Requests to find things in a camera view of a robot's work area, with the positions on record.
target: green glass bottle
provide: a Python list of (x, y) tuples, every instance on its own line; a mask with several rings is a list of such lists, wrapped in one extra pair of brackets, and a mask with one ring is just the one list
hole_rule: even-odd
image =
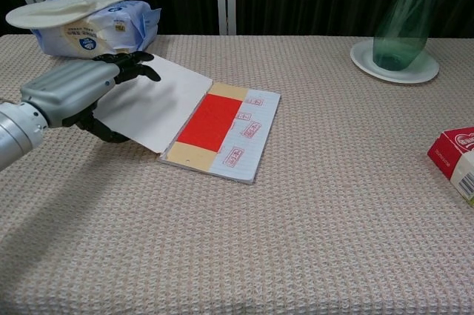
[(373, 61), (387, 70), (403, 70), (424, 49), (437, 0), (395, 0), (373, 40)]

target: tissue box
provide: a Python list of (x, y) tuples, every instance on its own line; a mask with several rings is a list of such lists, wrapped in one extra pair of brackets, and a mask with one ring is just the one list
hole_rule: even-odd
[(428, 156), (469, 205), (474, 206), (474, 127), (444, 131)]
[(160, 14), (144, 1), (127, 0), (70, 24), (32, 32), (46, 54), (89, 59), (144, 50), (156, 37)]

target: white plate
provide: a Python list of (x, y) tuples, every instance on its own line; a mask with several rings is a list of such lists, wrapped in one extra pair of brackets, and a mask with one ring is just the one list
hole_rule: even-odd
[(428, 82), (433, 79), (439, 71), (438, 62), (422, 50), (418, 57), (403, 70), (391, 71), (380, 68), (372, 59), (373, 39), (368, 39), (354, 44), (350, 50), (350, 58), (355, 65), (371, 76), (387, 80), (389, 82), (402, 84), (417, 84)]

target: robotic hand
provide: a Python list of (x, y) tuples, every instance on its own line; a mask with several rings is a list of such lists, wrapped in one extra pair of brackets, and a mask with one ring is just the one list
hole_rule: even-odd
[(0, 101), (0, 171), (43, 141), (43, 130), (77, 125), (106, 142), (128, 138), (94, 118), (97, 101), (116, 84), (142, 75), (161, 80), (142, 61), (145, 52), (104, 54), (91, 61), (75, 61), (52, 69), (21, 88), (20, 104)]

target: table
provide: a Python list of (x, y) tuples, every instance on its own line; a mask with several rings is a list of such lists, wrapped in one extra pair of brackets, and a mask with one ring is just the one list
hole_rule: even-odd
[[(439, 75), (401, 86), (351, 62), (362, 39), (156, 39), (148, 51), (281, 94), (255, 184), (50, 130), (0, 173), (1, 311), (472, 313), (474, 210), (427, 150), (474, 123), (474, 40), (430, 39)], [(0, 50), (0, 92), (16, 101), (67, 61), (28, 35)]]

